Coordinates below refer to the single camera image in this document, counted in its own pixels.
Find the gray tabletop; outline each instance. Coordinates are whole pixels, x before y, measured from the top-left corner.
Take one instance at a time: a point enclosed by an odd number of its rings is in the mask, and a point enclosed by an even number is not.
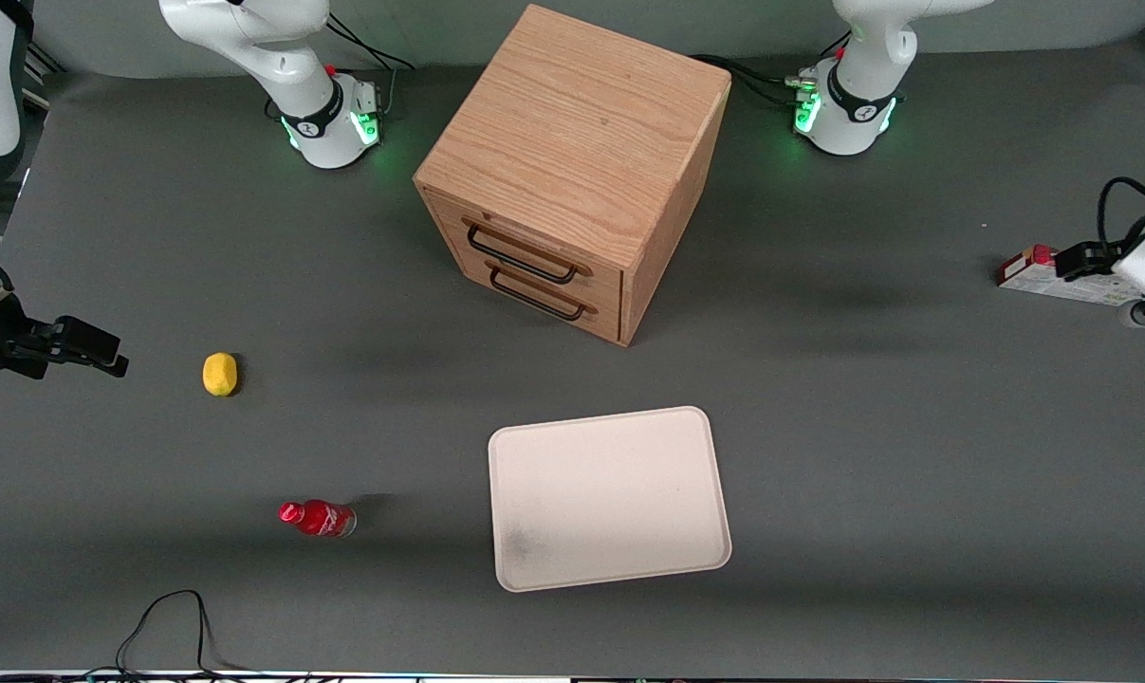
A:
[[[64,84],[0,256],[133,364],[0,375],[0,667],[111,661],[194,587],[260,669],[1145,681],[1145,332],[992,283],[1145,182],[1145,41],[925,56],[851,159],[737,89],[627,350],[447,254],[411,173],[476,74],[402,74],[334,173],[250,78]],[[202,389],[219,350],[238,397]],[[678,405],[711,416],[733,561],[503,591],[490,434]],[[299,535],[299,497],[358,531]],[[192,609],[131,664],[189,667]]]

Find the yellow lemon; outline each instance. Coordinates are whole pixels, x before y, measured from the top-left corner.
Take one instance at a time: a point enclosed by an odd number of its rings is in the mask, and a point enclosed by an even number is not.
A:
[[[205,368],[200,376],[205,390],[215,397],[229,397],[235,391],[235,384],[239,383],[239,370],[235,356],[214,354],[211,358],[205,358]]]

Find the red bottle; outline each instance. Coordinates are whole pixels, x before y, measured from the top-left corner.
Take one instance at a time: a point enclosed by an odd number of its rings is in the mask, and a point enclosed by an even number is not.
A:
[[[277,516],[307,535],[349,535],[357,527],[357,514],[334,502],[285,502]]]

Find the bottle cap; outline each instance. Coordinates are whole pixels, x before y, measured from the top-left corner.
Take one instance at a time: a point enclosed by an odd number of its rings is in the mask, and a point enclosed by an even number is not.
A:
[[[299,519],[302,519],[303,514],[305,510],[301,502],[285,502],[285,505],[281,506],[281,510],[277,510],[277,516],[286,524],[298,523]]]

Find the black metal handle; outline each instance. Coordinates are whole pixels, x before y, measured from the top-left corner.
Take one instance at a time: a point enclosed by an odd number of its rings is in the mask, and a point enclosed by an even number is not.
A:
[[[559,308],[550,307],[550,305],[546,305],[546,303],[539,302],[538,299],[528,297],[528,295],[524,295],[521,292],[518,292],[516,289],[512,288],[511,286],[500,285],[499,281],[497,281],[495,279],[498,275],[500,275],[500,269],[493,268],[492,269],[492,275],[489,276],[490,284],[492,284],[492,286],[495,287],[495,289],[497,289],[498,292],[503,292],[503,293],[505,293],[507,295],[511,295],[511,297],[514,297],[514,299],[519,300],[519,302],[521,302],[521,303],[529,303],[530,307],[535,307],[535,308],[537,308],[538,310],[540,310],[540,311],[543,311],[545,313],[553,315],[553,316],[558,317],[558,319],[567,320],[567,323],[576,323],[576,320],[581,319],[581,316],[584,315],[584,310],[585,310],[584,303],[581,303],[581,305],[576,307],[576,312],[567,313],[567,312],[563,312],[563,311],[559,310]]]
[[[529,275],[540,277],[543,278],[543,280],[546,281],[553,281],[553,284],[555,285],[567,285],[568,281],[572,281],[572,277],[576,277],[576,267],[568,267],[567,275],[559,276],[555,273],[546,272],[545,269],[535,268],[532,267],[532,264],[524,263],[524,261],[519,261],[516,259],[513,259],[511,255],[493,249],[492,247],[489,247],[487,245],[481,245],[481,243],[475,241],[475,236],[480,232],[480,225],[476,225],[469,221],[467,221],[467,224],[472,225],[472,228],[467,230],[467,241],[472,243],[472,247],[475,247],[475,249],[479,252],[484,252],[484,254],[487,255],[495,256],[495,259],[499,259],[500,261],[503,261],[503,263],[507,263],[516,269],[523,269],[523,271],[529,272]]]

